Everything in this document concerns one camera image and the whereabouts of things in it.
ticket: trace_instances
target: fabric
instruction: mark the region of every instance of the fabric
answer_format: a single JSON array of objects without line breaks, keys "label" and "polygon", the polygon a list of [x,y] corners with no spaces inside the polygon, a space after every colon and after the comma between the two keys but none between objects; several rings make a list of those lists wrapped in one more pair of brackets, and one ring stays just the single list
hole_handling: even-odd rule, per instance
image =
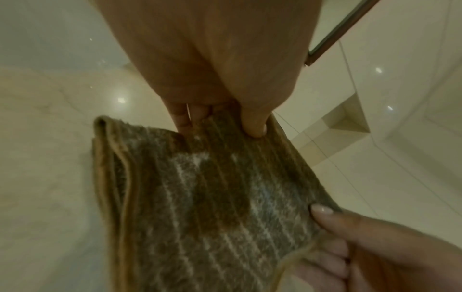
[{"label": "fabric", "polygon": [[327,235],[308,208],[340,211],[274,117],[264,138],[238,110],[191,134],[94,122],[95,188],[115,292],[275,291]]}]

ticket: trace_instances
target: fingernail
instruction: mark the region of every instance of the fingernail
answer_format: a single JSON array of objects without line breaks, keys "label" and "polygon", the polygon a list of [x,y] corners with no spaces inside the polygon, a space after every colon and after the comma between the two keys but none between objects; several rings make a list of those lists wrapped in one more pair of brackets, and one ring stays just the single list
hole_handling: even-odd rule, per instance
[{"label": "fingernail", "polygon": [[320,204],[311,205],[311,211],[319,213],[319,214],[323,214],[323,215],[329,215],[334,212],[331,208],[326,207],[324,205],[320,205]]}]

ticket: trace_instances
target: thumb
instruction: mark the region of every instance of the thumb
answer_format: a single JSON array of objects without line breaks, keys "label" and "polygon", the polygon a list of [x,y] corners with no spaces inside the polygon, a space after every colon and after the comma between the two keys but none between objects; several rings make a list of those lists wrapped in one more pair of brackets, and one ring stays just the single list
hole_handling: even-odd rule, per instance
[{"label": "thumb", "polygon": [[266,135],[266,121],[271,111],[262,112],[241,108],[241,123],[244,132],[254,138],[261,138]]},{"label": "thumb", "polygon": [[311,206],[316,222],[334,235],[395,264],[423,266],[451,244],[402,225]]}]

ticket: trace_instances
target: hand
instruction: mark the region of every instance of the hand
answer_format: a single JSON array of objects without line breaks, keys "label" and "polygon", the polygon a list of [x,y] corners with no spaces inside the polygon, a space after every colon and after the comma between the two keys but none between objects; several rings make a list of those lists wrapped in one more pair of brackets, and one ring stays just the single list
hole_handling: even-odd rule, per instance
[{"label": "hand", "polygon": [[311,213],[338,238],[296,274],[316,292],[460,292],[462,251],[407,227],[320,205]]},{"label": "hand", "polygon": [[96,2],[179,132],[237,101],[253,137],[264,135],[267,118],[292,93],[321,6],[321,0]]}]

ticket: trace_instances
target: striped towel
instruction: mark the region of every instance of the striped towel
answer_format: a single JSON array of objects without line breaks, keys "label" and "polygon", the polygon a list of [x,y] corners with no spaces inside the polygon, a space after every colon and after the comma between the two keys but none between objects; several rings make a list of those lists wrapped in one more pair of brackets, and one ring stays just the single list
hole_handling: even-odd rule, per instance
[{"label": "striped towel", "polygon": [[264,138],[220,112],[183,136],[94,122],[94,181],[114,292],[272,292],[339,210],[274,117]]}]

